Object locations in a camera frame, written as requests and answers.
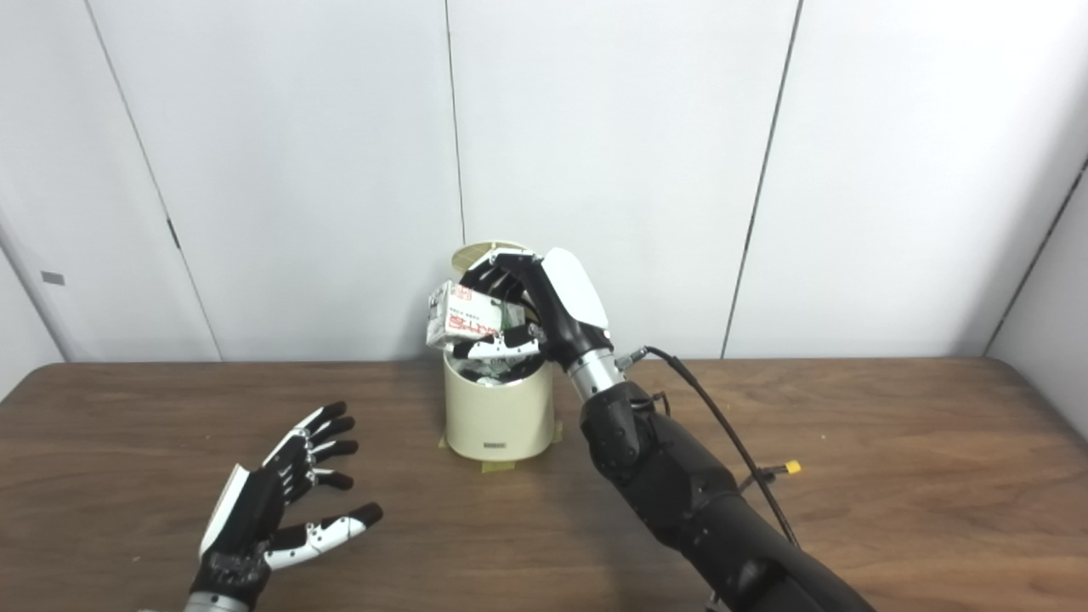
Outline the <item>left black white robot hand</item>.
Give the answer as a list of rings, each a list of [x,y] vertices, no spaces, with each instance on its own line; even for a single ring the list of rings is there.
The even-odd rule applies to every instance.
[[[355,424],[347,411],[343,400],[316,408],[257,469],[233,466],[207,521],[186,611],[254,611],[275,572],[316,560],[383,519],[383,507],[371,502],[330,518],[282,525],[286,510],[316,488],[354,487],[345,473],[321,465],[359,449],[357,441],[342,439]]]

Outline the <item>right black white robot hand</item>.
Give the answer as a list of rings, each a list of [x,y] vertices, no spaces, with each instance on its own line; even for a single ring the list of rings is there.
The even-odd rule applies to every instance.
[[[586,268],[572,252],[554,248],[541,256],[529,249],[493,247],[470,264],[462,286],[521,305],[535,319],[475,341],[452,345],[465,360],[540,354],[570,378],[593,357],[613,352],[607,317]]]

